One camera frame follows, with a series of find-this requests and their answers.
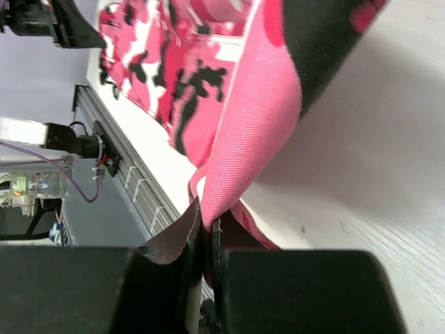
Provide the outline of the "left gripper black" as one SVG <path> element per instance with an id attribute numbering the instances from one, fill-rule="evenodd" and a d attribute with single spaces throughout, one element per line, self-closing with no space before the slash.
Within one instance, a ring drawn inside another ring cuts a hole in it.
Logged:
<path id="1" fill-rule="evenodd" d="M 1 1 L 1 33 L 7 29 L 22 37 L 52 37 L 56 46 L 67 49 L 106 46 L 72 0 Z"/>

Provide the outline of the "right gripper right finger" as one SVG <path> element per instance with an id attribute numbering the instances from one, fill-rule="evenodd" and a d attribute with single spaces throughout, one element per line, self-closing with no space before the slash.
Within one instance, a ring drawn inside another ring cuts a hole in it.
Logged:
<path id="1" fill-rule="evenodd" d="M 212 225 L 224 333 L 404 333 L 389 277 L 365 250 L 265 248 L 230 213 Z"/>

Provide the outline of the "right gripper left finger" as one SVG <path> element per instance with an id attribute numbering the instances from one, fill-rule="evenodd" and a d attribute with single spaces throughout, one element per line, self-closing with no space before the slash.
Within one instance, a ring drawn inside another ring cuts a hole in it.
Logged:
<path id="1" fill-rule="evenodd" d="M 1 247 L 2 333 L 196 333 L 198 201 L 137 248 Z"/>

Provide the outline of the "pink camouflage trousers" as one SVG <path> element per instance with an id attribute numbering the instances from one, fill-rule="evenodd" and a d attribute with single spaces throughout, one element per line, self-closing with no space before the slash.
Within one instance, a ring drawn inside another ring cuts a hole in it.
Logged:
<path id="1" fill-rule="evenodd" d="M 384 1 L 112 1 L 99 82 L 195 167 L 205 223 L 223 212 L 266 248 L 241 196 L 325 90 Z"/>

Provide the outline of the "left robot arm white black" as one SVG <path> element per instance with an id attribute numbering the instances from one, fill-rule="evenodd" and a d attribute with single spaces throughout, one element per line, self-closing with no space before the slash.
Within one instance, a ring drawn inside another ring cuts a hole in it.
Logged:
<path id="1" fill-rule="evenodd" d="M 104 142 L 95 134 L 77 135 L 69 125 L 17 119 L 8 104 L 17 94 L 20 106 L 42 117 L 60 111 L 68 84 L 86 75 L 89 49 L 105 42 L 75 1 L 2 1 L 1 144 L 22 143 L 66 151 L 84 159 L 103 156 Z"/>

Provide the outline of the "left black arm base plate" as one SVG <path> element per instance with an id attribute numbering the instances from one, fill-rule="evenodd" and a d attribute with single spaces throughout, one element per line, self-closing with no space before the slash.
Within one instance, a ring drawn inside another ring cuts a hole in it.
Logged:
<path id="1" fill-rule="evenodd" d="M 112 136 L 98 120 L 93 123 L 93 134 L 102 141 L 102 152 L 97 158 L 97 167 L 105 168 L 111 177 L 115 177 L 122 157 Z"/>

